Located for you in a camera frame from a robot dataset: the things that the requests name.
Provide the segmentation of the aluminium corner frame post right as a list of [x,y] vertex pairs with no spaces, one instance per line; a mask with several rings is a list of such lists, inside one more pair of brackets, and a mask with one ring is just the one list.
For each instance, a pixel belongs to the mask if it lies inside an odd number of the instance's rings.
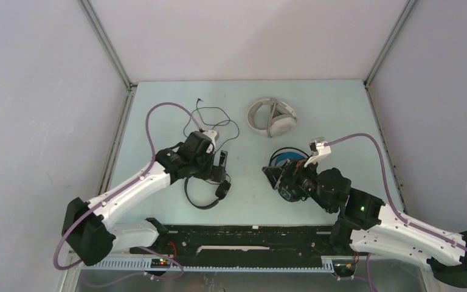
[[405,6],[403,7],[401,13],[399,14],[395,24],[393,25],[383,47],[381,48],[376,60],[374,61],[373,65],[370,68],[369,73],[367,74],[364,84],[365,88],[369,89],[371,84],[375,80],[378,72],[385,62],[389,52],[392,49],[395,41],[398,39],[401,31],[403,30],[404,26],[406,25],[407,21],[409,20],[414,8],[417,6],[418,0],[408,0],[406,1]]

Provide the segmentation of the aluminium corner frame post left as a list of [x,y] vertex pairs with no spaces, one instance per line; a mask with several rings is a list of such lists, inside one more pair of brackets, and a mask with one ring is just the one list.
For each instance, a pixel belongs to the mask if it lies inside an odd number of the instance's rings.
[[131,91],[136,85],[131,81],[128,73],[126,72],[123,63],[92,4],[92,1],[78,0],[77,2],[126,90]]

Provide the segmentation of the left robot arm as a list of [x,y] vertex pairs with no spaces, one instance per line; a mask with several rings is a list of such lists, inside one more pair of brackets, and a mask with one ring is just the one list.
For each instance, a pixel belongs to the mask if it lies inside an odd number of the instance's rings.
[[77,197],[66,208],[62,241],[67,243],[87,266],[101,262],[111,252],[148,248],[165,251],[168,237],[155,219],[120,223],[120,219],[150,195],[180,179],[196,178],[219,183],[226,179],[227,152],[221,151],[214,165],[218,132],[198,130],[184,142],[159,150],[137,174],[112,190],[83,201]]

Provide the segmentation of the small black on-ear headphones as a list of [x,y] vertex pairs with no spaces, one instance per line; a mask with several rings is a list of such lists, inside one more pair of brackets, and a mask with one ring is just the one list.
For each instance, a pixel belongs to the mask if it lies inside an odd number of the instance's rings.
[[184,194],[188,203],[199,210],[210,210],[216,207],[222,200],[224,200],[229,194],[232,186],[231,177],[226,176],[221,181],[205,180],[204,182],[209,184],[210,187],[202,187],[197,189],[198,201],[196,202],[195,196],[189,192],[190,178],[186,178],[184,181]]

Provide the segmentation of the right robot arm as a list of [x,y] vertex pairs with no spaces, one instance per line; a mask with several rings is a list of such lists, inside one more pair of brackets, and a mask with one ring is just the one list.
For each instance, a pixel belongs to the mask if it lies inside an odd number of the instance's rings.
[[316,165],[286,160],[262,168],[271,187],[289,202],[311,198],[337,214],[329,238],[336,254],[372,253],[431,270],[447,285],[467,288],[467,231],[449,232],[406,214],[395,214],[377,196],[355,189],[337,168],[317,172]]

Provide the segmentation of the white grey gaming headset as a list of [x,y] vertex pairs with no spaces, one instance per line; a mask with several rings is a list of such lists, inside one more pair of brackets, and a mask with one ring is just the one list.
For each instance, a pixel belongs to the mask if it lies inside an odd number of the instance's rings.
[[[265,128],[257,127],[254,120],[255,114],[262,106],[269,107]],[[253,103],[248,109],[246,119],[254,133],[268,138],[281,136],[297,125],[297,114],[294,109],[274,97],[260,99]]]

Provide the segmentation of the aluminium corner frame post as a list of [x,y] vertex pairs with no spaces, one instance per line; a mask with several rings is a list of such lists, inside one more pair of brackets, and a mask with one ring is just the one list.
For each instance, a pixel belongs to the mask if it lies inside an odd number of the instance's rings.
[[406,1],[405,6],[403,7],[401,13],[399,14],[395,24],[393,25],[383,47],[381,48],[376,60],[374,61],[373,65],[370,68],[369,73],[367,74],[364,84],[365,88],[369,89],[371,84],[375,80],[378,72],[385,62],[389,52],[392,49],[395,41],[398,39],[401,31],[403,30],[404,26],[406,25],[407,21],[409,20],[414,8],[417,6],[418,0],[408,0]]
[[131,81],[128,73],[126,72],[123,63],[92,4],[92,1],[78,0],[77,2],[126,90],[131,91],[136,85]]

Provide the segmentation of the black blue gaming headset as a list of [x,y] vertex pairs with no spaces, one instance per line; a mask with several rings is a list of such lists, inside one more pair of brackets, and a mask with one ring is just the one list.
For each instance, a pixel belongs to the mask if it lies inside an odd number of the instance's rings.
[[[286,163],[286,161],[297,161],[301,159],[308,159],[308,155],[298,148],[294,147],[283,147],[276,150],[272,156],[270,157],[268,166],[276,166],[281,167]],[[297,201],[305,201],[307,198],[283,198],[287,202],[297,202]]]

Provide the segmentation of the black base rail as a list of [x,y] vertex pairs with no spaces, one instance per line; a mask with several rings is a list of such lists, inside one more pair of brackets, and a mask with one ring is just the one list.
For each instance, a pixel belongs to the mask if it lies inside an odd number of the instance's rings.
[[366,254],[331,244],[331,226],[170,225],[151,250],[182,266],[311,268],[329,257],[357,262]]

